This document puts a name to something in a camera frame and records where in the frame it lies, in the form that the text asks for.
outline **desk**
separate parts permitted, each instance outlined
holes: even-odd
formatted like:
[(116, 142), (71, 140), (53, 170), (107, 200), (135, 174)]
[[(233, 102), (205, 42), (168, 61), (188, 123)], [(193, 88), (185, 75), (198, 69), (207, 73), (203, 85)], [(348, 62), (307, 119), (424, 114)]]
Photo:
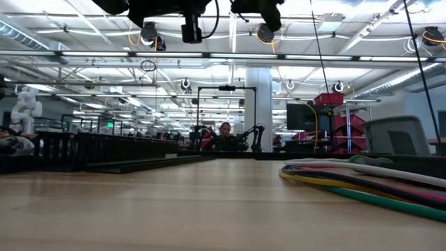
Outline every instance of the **desk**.
[(427, 142), (431, 146), (435, 146), (436, 154), (439, 155), (439, 153), (446, 153), (446, 137), (440, 138), (441, 144), (438, 143), (437, 139), (429, 139)]
[(441, 251), (446, 224), (220, 159), (132, 174), (0, 176), (0, 250)]

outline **monitor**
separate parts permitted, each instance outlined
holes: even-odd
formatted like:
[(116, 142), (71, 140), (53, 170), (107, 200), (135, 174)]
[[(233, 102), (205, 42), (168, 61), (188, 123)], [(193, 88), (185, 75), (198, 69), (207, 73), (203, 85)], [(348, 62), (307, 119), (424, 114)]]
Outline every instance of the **monitor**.
[[(310, 105), (318, 115), (318, 130), (330, 130), (328, 115), (321, 114), (325, 108)], [(313, 111), (306, 105), (286, 104), (286, 127), (288, 130), (313, 130), (316, 128)]]

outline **person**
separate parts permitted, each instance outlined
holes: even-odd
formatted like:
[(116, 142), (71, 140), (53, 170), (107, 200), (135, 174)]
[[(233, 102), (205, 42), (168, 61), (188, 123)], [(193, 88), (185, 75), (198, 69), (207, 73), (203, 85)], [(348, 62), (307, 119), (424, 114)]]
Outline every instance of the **person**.
[(223, 122), (220, 126), (220, 135), (212, 138), (204, 147), (205, 151), (237, 151), (237, 137), (231, 135), (231, 124)]

